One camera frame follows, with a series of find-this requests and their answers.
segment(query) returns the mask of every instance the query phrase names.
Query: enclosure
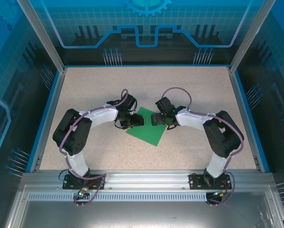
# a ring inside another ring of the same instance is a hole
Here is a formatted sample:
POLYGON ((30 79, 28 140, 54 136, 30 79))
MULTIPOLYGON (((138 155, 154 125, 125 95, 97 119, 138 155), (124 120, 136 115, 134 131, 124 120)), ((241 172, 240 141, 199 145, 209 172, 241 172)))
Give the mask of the enclosure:
POLYGON ((284 0, 0 1, 0 227, 74 226, 284 227, 284 0), (245 139, 217 208, 189 181, 213 154, 205 133, 147 128, 174 86, 192 111, 227 111, 245 139), (86 164, 107 176, 76 208, 54 131, 124 88, 145 126, 91 129, 86 164))

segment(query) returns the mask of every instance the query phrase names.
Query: wire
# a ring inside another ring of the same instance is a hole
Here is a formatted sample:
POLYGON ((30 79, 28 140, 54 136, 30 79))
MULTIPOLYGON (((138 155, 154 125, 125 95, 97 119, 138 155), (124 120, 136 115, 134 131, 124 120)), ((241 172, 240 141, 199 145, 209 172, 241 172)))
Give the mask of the wire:
POLYGON ((192 103, 193 100, 192 100, 192 98, 191 98, 190 93, 189 93, 186 89, 183 89, 183 88, 181 88, 181 87, 171 87, 171 88, 169 88, 169 89, 167 89, 167 90, 164 91, 164 93, 162 94, 161 99, 164 97, 164 95, 165 95, 168 91, 170 91, 170 90, 172 90, 172 89, 179 89, 179 90, 182 90, 182 91, 184 91, 184 92, 189 96, 189 104, 188 104, 188 111, 189 111, 189 107, 190 107, 190 105, 191 105, 191 103, 192 103))
POLYGON ((117 123, 117 121, 114 122, 114 126, 115 126, 116 128, 119 128, 119 129, 122 129, 122 130, 123 130, 123 128, 117 126, 116 123, 117 123))
POLYGON ((166 130, 172 130, 172 129, 175 129, 177 126, 173 126, 173 127, 170 127, 170 125, 168 125, 167 129, 166 130))
POLYGON ((224 205, 224 204, 226 204, 226 202, 229 201, 229 199, 232 197, 232 195, 234 194, 234 191, 235 191, 235 186, 236 186, 235 177, 234 177, 234 175, 233 175, 231 172, 229 172, 229 171, 225 172, 225 174, 226 174, 226 173, 228 173, 228 174, 230 174, 230 175, 232 176, 232 179, 233 179, 233 188, 232 188, 232 191, 231 191, 230 195, 229 195, 229 196, 227 197, 227 199, 224 200, 223 202, 219 202, 219 201, 217 201, 217 200, 209 199, 209 200, 212 201, 212 202, 216 202, 218 205, 224 205))
MULTIPOLYGON (((104 182, 105 182, 105 177, 103 177, 103 179, 101 180, 101 183, 100 183, 98 189, 96 190, 96 192, 94 193, 94 195, 92 196, 92 198, 89 201, 85 202, 84 205, 91 203, 95 199, 95 197, 99 193, 99 190, 102 187, 102 185, 104 184, 104 182)), ((79 205, 80 203, 77 201, 77 197, 78 197, 78 195, 76 194, 74 196, 74 203, 79 205)))
POLYGON ((191 95, 189 94, 189 92, 188 92, 186 89, 183 89, 183 88, 181 88, 181 87, 171 87, 171 88, 169 88, 169 89, 167 89, 167 90, 164 91, 164 93, 163 93, 163 95, 162 95, 161 98, 164 97, 164 95, 166 94, 166 92, 168 92, 168 91, 170 91, 170 90, 172 90, 172 89, 179 89, 179 90, 182 90, 182 91, 184 91, 184 92, 189 96, 188 111, 189 111, 191 114, 197 115, 197 116, 201 116, 201 117, 211 117, 211 118, 217 119, 218 121, 220 121, 220 122, 224 123, 226 126, 228 126, 228 127, 238 136, 238 138, 239 138, 239 140, 240 140, 240 148, 239 148, 237 151, 232 152, 232 153, 229 155, 229 157, 228 157, 228 159, 227 159, 227 162, 226 162, 225 166, 223 167, 223 170, 226 170, 228 164, 230 163, 230 161, 231 161, 231 159, 232 159, 232 157, 233 157, 235 154, 238 154, 238 153, 240 153, 240 152, 243 150, 244 142, 243 142, 243 138, 242 138, 241 134, 240 134, 239 131, 236 130, 236 128, 233 127, 229 122, 225 121, 224 119, 222 119, 222 118, 220 118, 220 117, 218 117, 218 116, 215 116, 215 115, 213 115, 213 114, 205 114, 205 113, 198 113, 198 112, 193 112, 193 111, 191 111, 191 110, 189 109, 189 107, 190 107, 190 105, 191 105, 191 103, 192 103, 192 98, 191 98, 191 95))
POLYGON ((62 173, 65 172, 66 170, 68 170, 68 169, 62 170, 62 171, 60 172, 60 174, 58 175, 57 178, 58 178, 60 181, 63 181, 63 180, 60 179, 60 177, 61 177, 62 173))
POLYGON ((224 183, 224 185, 226 187, 226 193, 227 193, 227 182, 225 180, 222 180, 221 182, 224 183))
POLYGON ((66 133, 66 135, 64 136, 64 138, 63 138, 63 140, 62 140, 62 142, 61 142, 61 144, 60 144, 59 151, 60 151, 61 154, 63 154, 63 155, 65 156, 65 160, 66 160, 67 166, 69 167, 71 173, 72 173, 73 175, 75 175, 76 177, 78 177, 78 178, 80 178, 80 179, 83 179, 83 180, 95 180, 95 179, 98 179, 98 178, 101 178, 101 177, 105 177, 106 174, 102 174, 102 175, 99 175, 99 176, 96 176, 96 177, 82 177, 82 176, 80 176, 79 174, 77 174, 77 173, 73 170, 73 168, 72 168, 72 166, 71 166, 71 164, 70 164, 70 162, 69 162, 67 153, 63 151, 63 146, 64 146, 64 144, 65 144, 67 138, 69 137, 70 133, 71 133, 72 130, 78 125, 78 123, 79 123, 85 116, 87 116, 88 114, 90 114, 90 113, 92 113, 92 112, 95 112, 95 111, 103 110, 103 109, 106 109, 106 108, 117 107, 117 106, 121 105, 121 104, 127 99, 127 97, 128 97, 128 90, 127 90, 127 89, 124 89, 124 90, 122 90, 122 92, 121 92, 121 101, 120 101, 120 102, 118 102, 118 103, 115 104, 115 105, 102 106, 102 107, 98 107, 98 108, 94 108, 94 109, 89 110, 88 112, 84 113, 84 114, 81 115, 79 118, 77 118, 77 120, 76 120, 76 121, 72 124, 72 126, 69 128, 68 132, 66 133))

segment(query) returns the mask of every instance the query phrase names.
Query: aluminum frame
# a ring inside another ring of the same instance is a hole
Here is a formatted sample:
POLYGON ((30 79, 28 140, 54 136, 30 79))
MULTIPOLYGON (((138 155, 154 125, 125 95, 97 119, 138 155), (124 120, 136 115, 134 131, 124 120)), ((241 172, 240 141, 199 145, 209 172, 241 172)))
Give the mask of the aluminum frame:
MULTIPOLYGON (((255 170, 232 171, 235 179, 236 192, 265 192, 267 207, 272 214, 274 225, 284 228, 281 204, 275 182, 271 173, 260 173, 255 170)), ((28 196, 33 192, 76 192, 61 189, 58 171, 42 171, 24 173, 15 197, 6 228, 20 227, 26 209, 28 196)), ((188 175, 202 174, 202 170, 183 171, 93 171, 92 174, 106 173, 106 184, 100 192, 208 192, 207 190, 189 190, 188 175)))
POLYGON ((55 86, 55 89, 54 89, 54 92, 53 92, 53 95, 52 95, 52 100, 50 102, 48 113, 47 113, 47 116, 45 118, 44 126, 43 126, 43 129, 42 129, 40 138, 39 138, 39 143, 38 143, 38 146, 36 148, 36 153, 35 153, 35 156, 33 157, 32 165, 30 167, 29 172, 34 172, 36 165, 37 165, 38 158, 44 153, 46 142, 47 142, 49 132, 50 132, 50 127, 51 127, 51 124, 52 124, 52 121, 53 121, 53 117, 55 115, 58 99, 60 97, 60 93, 61 93, 61 90, 62 90, 62 86, 63 86, 63 82, 64 82, 64 79, 65 79, 66 72, 67 72, 67 70, 65 69, 64 72, 60 73, 60 75, 58 76, 57 84, 55 86))
POLYGON ((240 92, 239 83, 236 79, 235 72, 229 70, 230 80, 233 86, 234 94, 238 103, 239 111, 241 114, 241 118, 243 121, 243 125, 246 129, 246 135, 248 137, 248 142, 250 143, 252 154, 256 157, 258 161, 258 166, 261 172, 265 172, 265 168, 263 165, 263 161, 260 156, 259 148, 257 146, 257 142, 255 139, 255 135, 252 129, 252 125, 249 121, 248 114, 247 114, 247 107, 244 104, 243 94, 240 92))
POLYGON ((53 61, 54 65, 56 66, 57 70, 60 73, 63 73, 65 69, 64 64, 60 56, 58 55, 53 43, 51 42, 50 37, 48 33, 46 32, 36 11, 31 5, 30 1, 29 0, 17 0, 17 1, 20 7, 22 8, 25 16, 27 17, 28 21, 30 22, 31 26, 33 27, 35 33, 37 34, 38 38, 40 39, 41 43, 43 44, 49 57, 53 61))
POLYGON ((251 43, 253 42, 255 36, 259 32, 263 22, 266 19, 266 16, 271 11, 276 0, 264 0, 262 3, 257 15, 255 16, 249 30, 247 31, 242 43, 240 44, 231 64, 230 64, 230 71, 234 73, 239 66, 239 63, 243 59, 244 55, 246 54, 248 48, 250 47, 251 43))

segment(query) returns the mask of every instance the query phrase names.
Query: ventilation slot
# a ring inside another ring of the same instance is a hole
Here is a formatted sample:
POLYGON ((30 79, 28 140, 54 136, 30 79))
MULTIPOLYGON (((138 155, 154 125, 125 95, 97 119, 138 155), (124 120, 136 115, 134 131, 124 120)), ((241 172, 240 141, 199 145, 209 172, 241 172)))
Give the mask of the ventilation slot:
MULTIPOLYGON (((88 201, 91 196, 86 197, 79 201, 88 201)), ((61 192, 61 193, 48 193, 48 192, 34 192, 29 194, 29 201, 72 201, 76 193, 61 192)), ((95 197, 94 201, 103 202, 194 202, 206 201, 206 193, 199 192, 100 192, 95 197)))

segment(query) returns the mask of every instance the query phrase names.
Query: blue edge trim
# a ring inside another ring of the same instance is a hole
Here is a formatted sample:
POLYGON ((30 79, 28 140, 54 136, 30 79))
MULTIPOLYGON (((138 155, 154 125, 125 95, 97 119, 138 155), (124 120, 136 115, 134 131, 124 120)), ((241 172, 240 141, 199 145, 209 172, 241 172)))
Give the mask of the blue edge trim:
POLYGON ((44 128, 45 120, 47 118, 47 114, 48 114, 49 107, 50 107, 50 104, 51 104, 51 101, 52 101, 53 93, 54 93, 54 91, 56 89, 57 80, 58 80, 59 77, 60 77, 60 72, 57 71, 55 79, 54 79, 52 87, 51 87, 51 90, 50 90, 50 93, 49 93, 49 97, 48 97, 46 106, 45 106, 45 110, 43 112, 41 123, 39 124, 39 127, 38 127, 38 133, 36 135, 36 139, 34 140, 33 147, 32 147, 32 150, 31 150, 31 154, 30 154, 30 157, 29 157, 28 164, 26 166, 25 172, 30 172, 30 169, 31 169, 31 167, 33 165, 33 160, 34 160, 34 157, 36 156, 38 143, 39 143, 39 140, 40 140, 43 128, 44 128))
MULTIPOLYGON (((154 67, 154 66, 160 66, 160 65, 126 65, 124 67, 149 67, 149 66, 154 67)), ((162 66, 181 66, 182 67, 182 66, 192 66, 192 65, 162 65, 162 66)), ((199 67, 201 67, 201 66, 228 67, 229 65, 199 65, 199 67)), ((103 66, 86 65, 86 66, 66 66, 66 67, 103 67, 103 66)), ((240 80, 240 77, 239 77, 237 70, 235 71, 235 76, 236 76, 236 80, 237 80, 238 85, 239 85, 240 94, 243 98, 243 102, 244 102, 244 105, 245 105, 245 108, 246 108, 248 119, 249 119, 251 126, 252 126, 252 131, 253 131, 253 134, 254 134, 254 137, 255 137, 256 145, 258 147, 258 151, 259 151, 261 162, 262 162, 262 165, 263 165, 263 168, 264 168, 264 172, 270 172, 269 166, 268 166, 267 161, 266 161, 265 153, 264 153, 264 150, 262 148, 260 138, 259 138, 259 135, 258 135, 258 132, 257 132, 257 129, 256 129, 256 125, 255 125, 255 122, 253 120, 251 110, 248 106, 246 95, 245 95, 245 92, 243 90, 243 86, 242 86, 242 83, 241 83, 241 80, 240 80)), ((27 167, 26 167, 26 172, 30 172, 34 157, 36 155, 38 143, 39 143, 39 140, 40 140, 40 137, 41 137, 41 133, 42 133, 44 124, 45 124, 45 119, 46 119, 47 114, 48 114, 49 106, 50 106, 51 101, 52 101, 53 93, 54 93, 54 90, 55 90, 56 85, 57 85, 58 77, 59 77, 59 72, 57 72, 57 74, 56 74, 55 80, 54 80, 53 85, 52 85, 52 89, 50 91, 50 94, 49 94, 49 97, 48 97, 48 100, 47 100, 47 104, 46 104, 46 107, 45 107, 45 110, 44 110, 44 113, 43 113, 43 117, 42 117, 40 126, 38 128, 38 133, 37 133, 36 139, 34 141, 32 151, 31 151, 31 155, 30 155, 27 167)))
POLYGON ((256 129, 256 125, 255 125, 254 119, 252 117, 252 112, 250 110, 250 107, 248 106, 248 102, 247 102, 247 99, 246 99, 246 94, 245 94, 245 92, 243 90, 243 86, 242 86, 242 83, 241 83, 241 80, 240 80, 240 77, 239 77, 239 74, 238 74, 237 70, 235 71, 235 77, 236 77, 236 80, 237 80, 238 85, 239 85, 239 90, 240 90, 240 94, 242 96, 244 105, 246 107, 246 112, 247 112, 248 119, 249 119, 249 121, 251 123, 251 126, 252 126, 252 131, 253 131, 253 134, 254 134, 256 145, 258 147, 258 151, 259 151, 259 155, 260 155, 262 166, 264 168, 264 172, 270 172, 270 168, 269 168, 269 166, 267 164, 267 161, 266 161, 265 152, 264 152, 264 149, 262 148, 262 145, 261 145, 261 142, 260 142, 260 138, 259 138, 259 135, 258 135, 258 132, 257 132, 257 129, 256 129))

